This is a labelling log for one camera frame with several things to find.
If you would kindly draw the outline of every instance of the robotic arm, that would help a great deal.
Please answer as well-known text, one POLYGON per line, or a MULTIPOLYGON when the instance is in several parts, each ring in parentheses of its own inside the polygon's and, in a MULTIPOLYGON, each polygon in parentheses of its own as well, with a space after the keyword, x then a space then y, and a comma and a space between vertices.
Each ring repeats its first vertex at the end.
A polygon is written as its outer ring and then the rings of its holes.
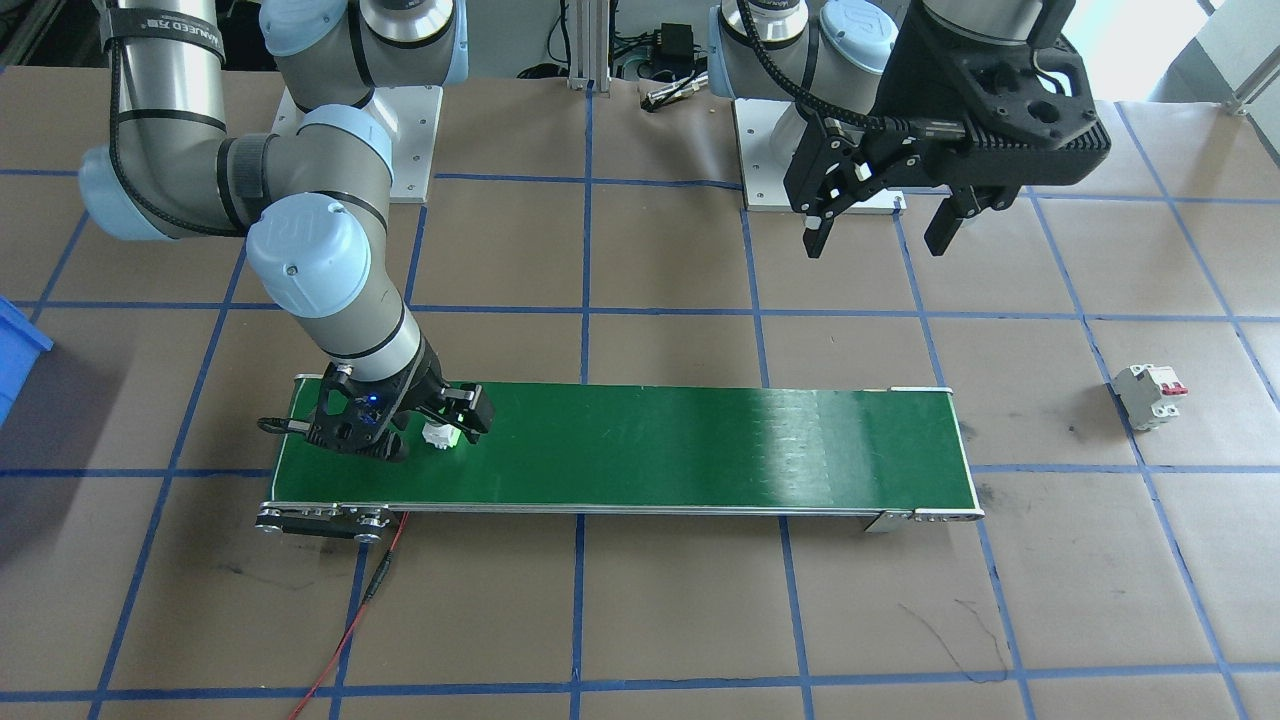
POLYGON ((1007 209, 1024 184, 1076 183, 1110 151, 1061 36, 1073 6, 913 0, 896 33, 864 0, 828 0, 813 22, 804 0, 724 0, 719 94, 795 101, 804 131, 783 184, 810 258, 836 215, 881 190, 946 184, 925 232, 942 255, 963 220, 1007 209))
POLYGON ((282 0, 264 8, 268 45, 294 99, 315 108, 293 136, 239 138, 227 137, 212 0, 113 5, 102 17, 110 142, 86 154, 82 196, 95 222, 123 240, 247 236, 250 266, 330 359, 311 418, 260 427, 401 460, 408 448, 390 428, 403 429, 417 411, 476 442, 493 406, 481 386, 444 379, 387 275, 392 142, 355 106, 379 83, 430 85, 456 73, 454 4, 367 0, 348 10, 343 1, 282 0), (390 73, 390 56, 412 70, 390 73))

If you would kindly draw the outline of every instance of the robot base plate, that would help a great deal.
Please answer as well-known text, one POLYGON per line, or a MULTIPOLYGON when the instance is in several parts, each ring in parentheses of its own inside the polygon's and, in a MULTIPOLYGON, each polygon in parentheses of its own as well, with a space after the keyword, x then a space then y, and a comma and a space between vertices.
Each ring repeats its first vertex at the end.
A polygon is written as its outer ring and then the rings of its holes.
MULTIPOLYGON (((392 137, 392 202, 426 202, 443 99, 444 90, 439 86, 379 87, 365 106, 365 111, 376 118, 392 137)), ((275 110, 271 132, 293 135, 301 122, 302 111, 285 90, 275 110)))

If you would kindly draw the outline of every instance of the light blue joint cap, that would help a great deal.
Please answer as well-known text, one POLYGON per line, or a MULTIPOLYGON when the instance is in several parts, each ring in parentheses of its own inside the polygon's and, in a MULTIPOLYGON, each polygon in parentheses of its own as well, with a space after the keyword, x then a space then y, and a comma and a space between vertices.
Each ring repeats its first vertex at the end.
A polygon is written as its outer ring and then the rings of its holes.
POLYGON ((453 18, 458 27, 453 33, 453 58, 449 60, 449 72, 444 76, 444 85, 466 82, 471 74, 471 58, 467 54, 467 0, 457 0, 453 12, 458 14, 453 18))
POLYGON ((273 202, 248 228, 246 252, 271 300, 300 318, 328 318, 351 305, 372 263, 360 220, 315 192, 273 202))
POLYGON ((120 178, 111 168, 111 156, 105 145, 84 154, 79 169, 81 199, 84 208, 111 237, 119 240, 174 240, 160 232, 138 210, 124 192, 120 178))
POLYGON ((321 105, 302 117, 298 132, 307 126, 329 126, 349 132, 378 152, 388 173, 396 174, 392 169, 392 137, 369 113, 349 105, 321 105))
POLYGON ((884 74, 897 40, 893 18, 867 0, 827 0, 822 6, 822 32, 850 63, 884 74))
POLYGON ((297 55, 342 22, 346 0, 262 0, 257 26, 276 58, 297 55))
POLYGON ((707 20, 707 86, 717 97, 736 97, 733 86, 728 82, 728 68, 724 65, 719 12, 719 5, 712 8, 707 20))

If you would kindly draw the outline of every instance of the white mounting plate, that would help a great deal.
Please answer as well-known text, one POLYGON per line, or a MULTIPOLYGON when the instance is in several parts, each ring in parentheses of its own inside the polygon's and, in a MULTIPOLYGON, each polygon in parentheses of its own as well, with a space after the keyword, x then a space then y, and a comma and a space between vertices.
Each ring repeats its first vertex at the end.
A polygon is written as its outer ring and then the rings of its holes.
MULTIPOLYGON (((791 202, 782 187, 787 167, 778 163, 769 147, 769 135, 791 102, 781 100, 733 100, 733 124, 737 128, 737 152, 742 161, 742 195, 746 209, 765 213, 790 213, 791 202)), ((878 192, 845 214, 887 215, 906 208, 906 199, 896 190, 878 192)))
MULTIPOLYGON (((443 97, 439 86, 379 87, 365 106, 392 136, 392 202, 426 202, 443 97)), ((285 88, 271 132, 293 135, 301 120, 302 111, 285 88)))

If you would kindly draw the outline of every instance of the green conveyor belt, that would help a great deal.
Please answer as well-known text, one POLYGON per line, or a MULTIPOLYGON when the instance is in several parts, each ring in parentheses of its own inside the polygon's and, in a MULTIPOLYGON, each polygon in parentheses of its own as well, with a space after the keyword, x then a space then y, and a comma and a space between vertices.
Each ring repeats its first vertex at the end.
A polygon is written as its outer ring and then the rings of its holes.
MULTIPOLYGON (((300 379, 292 416, 316 402, 300 379)), ((388 464, 284 438, 268 506, 980 516, 946 389, 486 383, 479 445, 388 464)))

